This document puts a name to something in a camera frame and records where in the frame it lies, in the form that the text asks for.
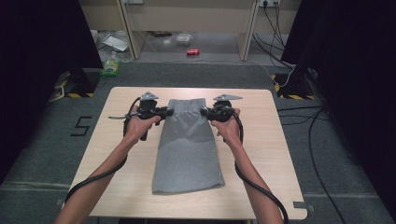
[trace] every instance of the black tape marking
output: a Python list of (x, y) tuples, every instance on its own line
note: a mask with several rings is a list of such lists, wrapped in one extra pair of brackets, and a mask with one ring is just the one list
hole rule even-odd
[(84, 131), (84, 133), (72, 133), (72, 134), (70, 134), (70, 136), (72, 136), (72, 137), (81, 137), (81, 136), (87, 135), (87, 132), (90, 129), (90, 126), (80, 126), (79, 123), (81, 122), (82, 119), (91, 119), (91, 118), (92, 117), (84, 117), (84, 116), (79, 117), (75, 128), (85, 129), (85, 131)]

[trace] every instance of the power plug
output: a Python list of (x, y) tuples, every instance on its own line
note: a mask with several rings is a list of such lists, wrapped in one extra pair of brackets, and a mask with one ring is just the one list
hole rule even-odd
[(267, 7), (276, 7), (280, 5), (280, 0), (260, 0), (260, 7), (264, 7), (264, 2), (267, 2)]

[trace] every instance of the gray carpet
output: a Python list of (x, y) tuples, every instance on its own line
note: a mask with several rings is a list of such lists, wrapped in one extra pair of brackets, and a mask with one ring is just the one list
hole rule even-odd
[[(289, 72), (269, 66), (270, 74)], [(94, 126), (113, 87), (191, 87), (268, 89), (276, 107), (322, 105), (320, 100), (285, 100), (275, 95), (273, 83), (258, 65), (185, 63), (123, 63), (117, 77), (100, 79), (92, 98), (64, 98), (48, 105), (30, 145), (25, 148), (0, 188), (0, 223), (51, 223), (71, 184)], [(306, 220), (291, 223), (341, 223), (319, 184), (310, 158), (308, 130), (317, 108), (280, 111), (290, 154), (309, 208)], [(79, 125), (89, 126), (85, 129)], [(393, 223), (363, 170), (349, 158), (339, 133), (327, 113), (312, 128), (312, 147), (318, 172), (346, 223)], [(96, 223), (91, 217), (88, 223)], [(100, 223), (118, 223), (101, 217)]]

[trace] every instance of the person's right hand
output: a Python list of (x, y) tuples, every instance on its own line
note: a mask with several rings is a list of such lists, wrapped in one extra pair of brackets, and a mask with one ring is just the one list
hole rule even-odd
[[(235, 108), (234, 110), (239, 116), (240, 109)], [(217, 136), (222, 136), (229, 147), (232, 147), (234, 144), (242, 145), (239, 139), (239, 126), (234, 117), (231, 117), (226, 122), (212, 120), (210, 124), (219, 130)]]

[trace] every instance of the gray pants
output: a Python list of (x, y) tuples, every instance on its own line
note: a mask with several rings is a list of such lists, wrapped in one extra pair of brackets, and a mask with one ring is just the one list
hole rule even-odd
[(205, 99), (170, 100), (174, 115), (163, 125), (153, 194), (177, 194), (224, 186), (215, 139), (199, 110)]

